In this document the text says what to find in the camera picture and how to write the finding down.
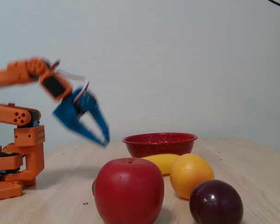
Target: cable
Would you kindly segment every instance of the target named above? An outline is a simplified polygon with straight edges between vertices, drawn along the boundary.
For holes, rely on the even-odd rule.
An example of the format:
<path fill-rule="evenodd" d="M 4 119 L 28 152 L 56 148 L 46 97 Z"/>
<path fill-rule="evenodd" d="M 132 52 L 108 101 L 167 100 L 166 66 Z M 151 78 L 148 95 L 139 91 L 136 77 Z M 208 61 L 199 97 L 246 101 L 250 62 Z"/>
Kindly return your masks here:
<path fill-rule="evenodd" d="M 280 3 L 278 3 L 278 2 L 276 2 L 276 1 L 274 1 L 274 0 L 269 0 L 269 1 L 270 1 L 271 3 L 277 5 L 277 6 L 280 6 Z"/>

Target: red bowl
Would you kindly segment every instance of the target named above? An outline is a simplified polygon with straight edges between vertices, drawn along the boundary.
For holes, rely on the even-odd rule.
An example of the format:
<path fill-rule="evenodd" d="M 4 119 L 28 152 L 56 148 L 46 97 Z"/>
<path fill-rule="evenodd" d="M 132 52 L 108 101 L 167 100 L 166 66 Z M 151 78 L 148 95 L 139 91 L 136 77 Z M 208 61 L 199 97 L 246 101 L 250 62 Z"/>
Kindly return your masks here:
<path fill-rule="evenodd" d="M 122 141 L 132 157 L 145 157 L 156 154 L 191 153 L 198 137 L 188 133 L 149 133 L 125 137 Z"/>

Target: toy fruit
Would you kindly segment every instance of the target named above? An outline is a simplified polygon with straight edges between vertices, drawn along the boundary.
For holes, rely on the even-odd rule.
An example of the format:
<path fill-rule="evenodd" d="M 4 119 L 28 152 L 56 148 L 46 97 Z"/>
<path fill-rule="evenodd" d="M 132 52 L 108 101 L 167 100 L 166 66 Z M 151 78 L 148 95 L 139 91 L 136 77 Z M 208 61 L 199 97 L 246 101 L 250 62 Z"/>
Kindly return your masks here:
<path fill-rule="evenodd" d="M 181 155 L 173 164 L 170 173 L 174 191 L 185 199 L 190 198 L 192 190 L 198 184 L 214 178 L 215 175 L 210 165 L 195 154 Z"/>
<path fill-rule="evenodd" d="M 94 199 L 105 224 L 152 224 L 164 199 L 162 173 L 141 158 L 112 160 L 98 173 Z"/>
<path fill-rule="evenodd" d="M 153 162 L 158 166 L 163 175 L 170 174 L 174 162 L 179 158 L 176 154 L 158 154 L 143 157 L 143 159 Z"/>
<path fill-rule="evenodd" d="M 95 180 L 94 180 L 94 182 L 92 183 L 91 190 L 92 190 L 92 194 L 93 194 L 93 196 L 94 196 L 94 190 L 95 190 Z"/>
<path fill-rule="evenodd" d="M 193 218 L 200 224 L 240 224 L 244 214 L 237 191 L 219 180 L 196 186 L 189 204 Z"/>

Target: white wall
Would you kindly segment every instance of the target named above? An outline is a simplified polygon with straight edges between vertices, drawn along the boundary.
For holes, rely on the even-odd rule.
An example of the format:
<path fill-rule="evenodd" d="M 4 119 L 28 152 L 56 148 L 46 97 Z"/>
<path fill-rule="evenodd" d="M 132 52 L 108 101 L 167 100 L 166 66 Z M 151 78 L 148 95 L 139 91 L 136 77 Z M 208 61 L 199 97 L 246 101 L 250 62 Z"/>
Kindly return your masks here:
<path fill-rule="evenodd" d="M 0 68 L 35 55 L 90 79 L 112 141 L 179 131 L 280 150 L 280 8 L 267 0 L 0 0 Z M 46 150 L 85 142 L 38 85 L 0 89 L 8 102 L 42 112 Z M 0 124 L 0 144 L 13 128 Z"/>

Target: orange robotic arm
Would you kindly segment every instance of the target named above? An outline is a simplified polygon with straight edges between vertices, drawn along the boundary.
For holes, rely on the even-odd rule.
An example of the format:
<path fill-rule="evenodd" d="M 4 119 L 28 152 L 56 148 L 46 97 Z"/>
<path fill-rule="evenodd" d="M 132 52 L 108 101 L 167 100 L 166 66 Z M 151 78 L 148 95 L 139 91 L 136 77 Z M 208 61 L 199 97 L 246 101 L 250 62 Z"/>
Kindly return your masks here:
<path fill-rule="evenodd" d="M 0 70 L 0 87 L 37 82 L 54 98 L 61 100 L 72 93 L 71 85 L 54 66 L 32 58 L 9 63 Z M 36 109 L 0 104 L 0 123 L 17 125 L 14 143 L 0 146 L 0 199 L 20 196 L 22 187 L 35 184 L 35 177 L 44 169 L 44 126 L 39 126 L 41 113 Z M 26 169 L 20 170 L 26 157 Z"/>

